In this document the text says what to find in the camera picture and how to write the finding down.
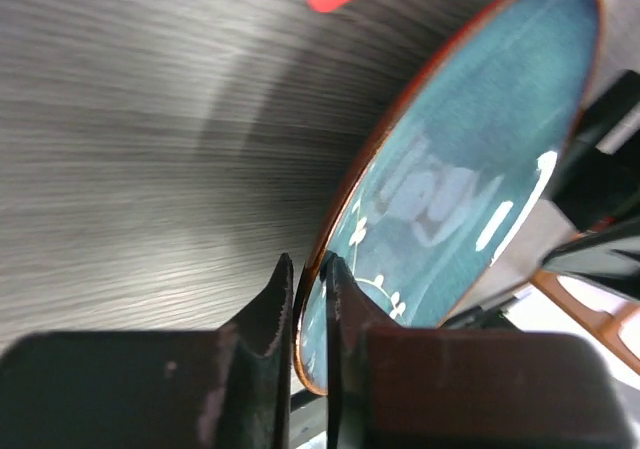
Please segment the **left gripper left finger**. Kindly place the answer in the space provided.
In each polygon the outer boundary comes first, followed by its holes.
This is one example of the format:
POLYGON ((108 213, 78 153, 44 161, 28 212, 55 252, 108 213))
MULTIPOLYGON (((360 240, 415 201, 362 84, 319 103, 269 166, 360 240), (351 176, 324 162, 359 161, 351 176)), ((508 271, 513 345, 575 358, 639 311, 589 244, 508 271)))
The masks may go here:
POLYGON ((48 331, 1 356, 5 448, 285 448, 293 265, 213 330, 48 331))

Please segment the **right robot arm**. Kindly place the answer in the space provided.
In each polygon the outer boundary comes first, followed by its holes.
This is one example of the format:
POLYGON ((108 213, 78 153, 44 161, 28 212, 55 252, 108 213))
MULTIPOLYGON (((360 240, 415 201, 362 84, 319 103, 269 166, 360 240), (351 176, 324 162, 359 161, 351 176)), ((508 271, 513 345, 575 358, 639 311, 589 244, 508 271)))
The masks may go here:
POLYGON ((597 144, 639 105, 639 74, 626 70, 582 116, 547 198, 578 237, 548 252, 539 268, 639 301, 639 133, 614 153, 597 144))

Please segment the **dark blue glazed plate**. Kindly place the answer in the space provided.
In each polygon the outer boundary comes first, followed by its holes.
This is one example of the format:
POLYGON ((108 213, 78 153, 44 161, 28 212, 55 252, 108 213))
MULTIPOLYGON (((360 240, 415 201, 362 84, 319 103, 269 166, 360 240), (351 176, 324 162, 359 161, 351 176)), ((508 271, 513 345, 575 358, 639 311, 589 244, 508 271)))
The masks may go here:
POLYGON ((602 0, 496 0, 419 71, 337 190, 295 299, 293 363, 328 389, 324 270, 341 257, 393 321, 435 327, 547 187, 597 65, 602 0))

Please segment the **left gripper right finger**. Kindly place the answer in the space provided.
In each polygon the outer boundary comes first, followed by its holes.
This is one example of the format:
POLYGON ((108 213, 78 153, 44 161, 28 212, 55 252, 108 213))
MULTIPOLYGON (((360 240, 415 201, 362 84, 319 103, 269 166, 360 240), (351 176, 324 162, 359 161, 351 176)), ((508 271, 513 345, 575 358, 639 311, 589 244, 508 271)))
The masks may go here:
POLYGON ((406 328, 326 265, 331 448, 631 448, 607 368, 555 333, 406 328))

